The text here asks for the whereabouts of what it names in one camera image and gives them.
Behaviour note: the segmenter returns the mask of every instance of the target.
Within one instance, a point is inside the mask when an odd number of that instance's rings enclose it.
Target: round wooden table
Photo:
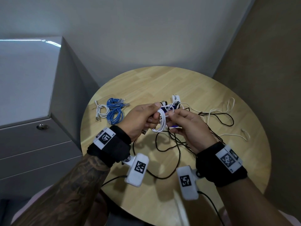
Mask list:
[[[217,81],[200,73],[175,67],[145,67],[125,72],[104,84],[91,98],[81,124],[81,147],[85,155],[88,146],[94,137],[104,128],[109,127],[105,118],[95,119],[96,105],[106,104],[113,98],[125,98],[130,106],[124,109],[127,114],[134,106],[153,102],[172,102],[171,96],[179,95],[182,102],[188,103],[199,111],[209,111],[212,108],[226,110],[230,97],[235,98],[235,106],[230,112],[235,124],[227,127],[210,117],[209,126],[218,135],[232,133],[243,135],[245,129],[251,136],[245,141],[236,136],[222,136],[225,143],[243,160],[250,179],[263,193],[269,181],[271,172],[271,153],[265,131],[256,115],[249,106],[230,89]],[[230,120],[221,116],[223,122]],[[148,130],[141,135],[136,144],[135,152],[141,152],[150,159],[148,169],[155,175],[165,177],[175,168],[179,151],[177,148],[167,152],[159,152],[155,147],[156,133]],[[159,149],[174,146],[175,143],[166,133],[158,136]],[[179,167],[190,165],[195,168],[195,158],[184,147],[181,149]],[[106,179],[119,175],[126,175],[128,167],[115,163]],[[217,209],[223,203],[213,183],[205,178],[197,181],[199,190],[206,193],[216,205]],[[219,224],[214,209],[209,201],[200,195],[198,200],[185,201],[182,198],[177,174],[170,178],[159,180],[148,173],[145,174],[141,187],[137,188],[126,184],[123,178],[116,179],[103,188],[103,191],[117,205],[133,216],[153,225],[216,225]]]

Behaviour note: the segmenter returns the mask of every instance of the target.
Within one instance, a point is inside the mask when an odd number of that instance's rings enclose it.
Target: drawer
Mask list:
[[[0,180],[0,199],[27,199],[40,190],[56,183],[82,159],[72,159],[54,163],[19,175]]]
[[[0,159],[0,179],[61,162],[82,152],[72,141]]]
[[[39,130],[37,129],[39,124],[48,125],[49,128]],[[2,128],[0,129],[0,159],[70,140],[52,119]]]

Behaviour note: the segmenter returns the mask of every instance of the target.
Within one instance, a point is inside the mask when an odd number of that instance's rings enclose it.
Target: coiled blue cable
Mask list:
[[[110,98],[107,101],[107,107],[110,109],[110,112],[107,115],[107,120],[110,125],[118,124],[123,120],[123,112],[121,109],[129,105],[129,103],[124,104],[123,102],[123,99],[118,98]]]

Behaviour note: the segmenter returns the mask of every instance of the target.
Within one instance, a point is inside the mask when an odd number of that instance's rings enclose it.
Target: tattoo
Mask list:
[[[12,225],[84,225],[109,171],[99,158],[86,154]]]

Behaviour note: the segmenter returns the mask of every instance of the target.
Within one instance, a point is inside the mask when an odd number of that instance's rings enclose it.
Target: wall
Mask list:
[[[258,116],[269,139],[266,197],[301,221],[301,0],[256,0],[214,79]]]
[[[63,35],[101,86],[152,65],[212,76],[253,0],[1,0],[0,37]]]

